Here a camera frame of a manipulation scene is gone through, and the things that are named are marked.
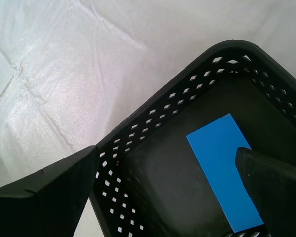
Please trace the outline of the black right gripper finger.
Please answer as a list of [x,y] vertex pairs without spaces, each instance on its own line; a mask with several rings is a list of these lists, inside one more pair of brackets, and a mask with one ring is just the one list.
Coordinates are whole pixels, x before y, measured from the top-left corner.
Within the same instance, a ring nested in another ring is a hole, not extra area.
[[273,237],[296,237],[296,167],[247,148],[235,165],[243,185]]
[[89,146],[0,187],[0,237],[72,237],[93,187],[98,153]]

